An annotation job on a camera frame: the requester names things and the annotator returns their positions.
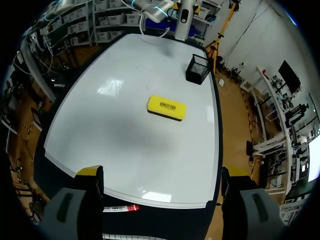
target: white table surface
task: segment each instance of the white table surface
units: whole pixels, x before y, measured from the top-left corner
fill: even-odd
[[[211,74],[202,85],[185,79],[192,54],[205,56],[170,39],[121,38],[64,98],[45,140],[45,156],[72,177],[102,165],[104,193],[115,198],[204,208],[216,190],[219,126]],[[185,118],[148,113],[151,95],[186,104]]]

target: pen holder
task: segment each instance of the pen holder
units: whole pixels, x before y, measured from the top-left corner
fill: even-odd
[[[208,73],[208,60],[202,56],[192,54],[191,62],[185,72],[185,79],[191,83],[201,85]]]

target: floor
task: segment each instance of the floor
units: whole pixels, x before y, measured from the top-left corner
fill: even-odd
[[[99,47],[77,48],[75,52],[79,63],[83,64],[97,50],[99,50]],[[252,164],[249,162],[249,157],[246,155],[246,141],[251,141],[252,137],[253,141],[257,141],[261,135],[257,125],[252,124],[252,120],[254,121],[252,111],[246,107],[248,95],[243,93],[237,84],[233,83],[231,79],[228,79],[223,74],[217,73],[216,79],[224,79],[225,81],[224,86],[218,86],[223,123],[223,165],[229,169],[231,176],[248,175],[258,183],[260,160],[254,159],[254,167],[252,167]],[[33,87],[43,96],[42,91],[36,83],[33,83]],[[51,103],[44,98],[44,109],[48,110],[50,106]],[[13,166],[23,167],[23,171],[21,172],[22,180],[28,181],[31,187],[35,189],[44,200],[49,201],[33,181],[33,158],[40,131],[34,126],[30,128],[33,121],[30,107],[36,108],[35,103],[27,94],[24,94],[22,101],[17,107],[16,114],[30,131],[28,134],[28,131],[21,122],[18,135],[13,135],[10,140],[10,159]],[[16,173],[12,173],[12,179],[17,186],[23,187],[22,184],[17,182]],[[28,203],[31,201],[31,198],[21,197],[20,199],[27,213],[30,214]],[[222,197],[219,195],[218,203],[221,202]],[[220,240],[222,239],[222,232],[222,211],[221,207],[217,206],[205,240]]]

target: computer monitor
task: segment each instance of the computer monitor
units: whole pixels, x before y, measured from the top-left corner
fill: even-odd
[[[293,94],[300,87],[301,82],[292,68],[289,66],[287,61],[283,61],[281,67],[279,68],[279,73],[288,86],[290,92]]]
[[[320,137],[316,137],[309,143],[309,176],[308,182],[315,180],[319,177],[320,173]]]

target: marker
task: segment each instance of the marker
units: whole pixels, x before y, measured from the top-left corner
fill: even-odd
[[[120,212],[131,212],[139,210],[139,205],[131,205],[131,206],[106,206],[103,208],[104,213],[120,213]]]

